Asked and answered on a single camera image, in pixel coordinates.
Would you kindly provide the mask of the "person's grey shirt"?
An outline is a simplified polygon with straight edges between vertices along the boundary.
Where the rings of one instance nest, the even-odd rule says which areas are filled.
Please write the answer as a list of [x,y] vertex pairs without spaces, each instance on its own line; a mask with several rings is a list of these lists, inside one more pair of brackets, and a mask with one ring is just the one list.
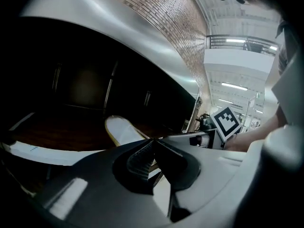
[[277,35],[284,35],[279,49],[279,79],[272,87],[278,101],[274,128],[286,124],[304,127],[304,55],[302,44],[293,27],[285,20],[280,22]]

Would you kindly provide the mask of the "person's right forearm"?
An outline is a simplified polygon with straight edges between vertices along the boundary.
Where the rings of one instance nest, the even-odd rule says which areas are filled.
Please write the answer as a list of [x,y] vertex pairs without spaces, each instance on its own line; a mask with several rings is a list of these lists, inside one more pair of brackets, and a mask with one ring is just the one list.
[[262,126],[246,133],[234,134],[224,147],[227,151],[247,152],[251,143],[265,139],[272,131],[285,126],[287,123],[281,106],[278,106],[276,113]]

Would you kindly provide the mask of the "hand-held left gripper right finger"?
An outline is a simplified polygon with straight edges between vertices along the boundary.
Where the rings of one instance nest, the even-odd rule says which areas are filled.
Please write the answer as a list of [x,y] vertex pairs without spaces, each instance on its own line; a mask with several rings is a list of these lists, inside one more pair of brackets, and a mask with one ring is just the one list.
[[157,207],[171,219],[174,216],[174,209],[187,216],[203,208],[235,175],[246,155],[244,152],[194,147],[170,140],[161,142],[190,154],[200,164],[200,173],[188,188],[172,192],[173,185],[165,174],[154,187],[154,201]]

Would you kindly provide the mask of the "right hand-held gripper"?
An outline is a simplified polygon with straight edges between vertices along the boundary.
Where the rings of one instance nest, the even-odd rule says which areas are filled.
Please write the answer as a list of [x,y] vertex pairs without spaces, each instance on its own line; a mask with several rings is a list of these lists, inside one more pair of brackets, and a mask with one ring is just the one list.
[[169,135],[164,141],[173,141],[191,146],[206,146],[209,135],[208,148],[223,149],[227,140],[241,128],[241,123],[232,109],[227,106],[211,114],[201,123],[202,132]]

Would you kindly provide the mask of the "black balcony railing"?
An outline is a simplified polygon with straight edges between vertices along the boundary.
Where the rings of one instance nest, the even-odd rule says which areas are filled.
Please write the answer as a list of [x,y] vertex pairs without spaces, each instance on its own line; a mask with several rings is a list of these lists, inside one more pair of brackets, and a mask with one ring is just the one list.
[[274,56],[281,47],[271,40],[242,35],[218,34],[206,36],[209,49],[238,49]]

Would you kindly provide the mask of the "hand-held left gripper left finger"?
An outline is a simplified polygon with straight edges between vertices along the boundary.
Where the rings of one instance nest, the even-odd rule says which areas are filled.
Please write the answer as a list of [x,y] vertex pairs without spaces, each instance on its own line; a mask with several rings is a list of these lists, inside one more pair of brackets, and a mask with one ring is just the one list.
[[152,140],[91,154],[51,180],[32,200],[49,228],[163,228],[170,219],[148,182]]

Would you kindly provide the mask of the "white flat box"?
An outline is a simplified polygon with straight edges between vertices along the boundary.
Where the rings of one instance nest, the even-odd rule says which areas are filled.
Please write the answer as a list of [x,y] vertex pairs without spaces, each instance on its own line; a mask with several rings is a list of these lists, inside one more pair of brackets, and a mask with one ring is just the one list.
[[4,147],[5,151],[17,157],[21,157],[23,159],[34,162],[61,166],[72,166],[81,159],[102,151],[63,151],[43,148],[18,141],[13,145],[7,145],[5,143],[1,144]]

